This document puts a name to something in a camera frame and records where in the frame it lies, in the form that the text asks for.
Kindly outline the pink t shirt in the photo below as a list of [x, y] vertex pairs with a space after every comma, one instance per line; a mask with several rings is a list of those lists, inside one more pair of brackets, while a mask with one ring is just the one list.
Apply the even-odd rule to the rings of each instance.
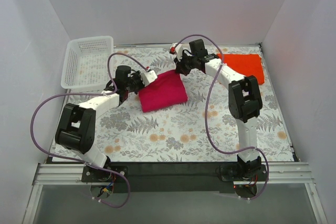
[[142, 111], [147, 113], [187, 102], [188, 96], [180, 74], [169, 70], [140, 90], [139, 99]]

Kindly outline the white plastic basket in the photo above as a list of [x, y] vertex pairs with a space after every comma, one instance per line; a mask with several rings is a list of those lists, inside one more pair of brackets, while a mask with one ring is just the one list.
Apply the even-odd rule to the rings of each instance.
[[102, 89], [109, 81], [107, 60], [112, 53], [111, 36], [71, 40], [66, 48], [61, 87], [81, 91]]

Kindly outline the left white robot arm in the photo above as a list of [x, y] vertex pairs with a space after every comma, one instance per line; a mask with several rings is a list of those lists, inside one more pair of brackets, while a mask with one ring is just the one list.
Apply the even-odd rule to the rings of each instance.
[[68, 103], [63, 108], [55, 142], [74, 152], [85, 163], [95, 166], [93, 175], [100, 182], [108, 181], [112, 170], [106, 165], [109, 158], [94, 143], [96, 119], [120, 106], [130, 92], [138, 93], [143, 89], [144, 74], [129, 66], [118, 66], [115, 78], [97, 97], [79, 104]]

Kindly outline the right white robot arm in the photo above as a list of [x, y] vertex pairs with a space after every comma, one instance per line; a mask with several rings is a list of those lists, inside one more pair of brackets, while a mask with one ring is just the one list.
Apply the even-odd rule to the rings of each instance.
[[228, 108], [236, 120], [239, 150], [234, 175], [248, 181], [256, 178], [261, 169], [260, 150], [257, 148], [257, 119], [263, 107], [260, 89], [255, 76], [245, 76], [224, 63], [224, 55], [210, 54], [202, 39], [189, 43], [189, 50], [181, 42], [173, 43], [175, 71], [187, 76], [197, 69], [219, 81], [228, 90]]

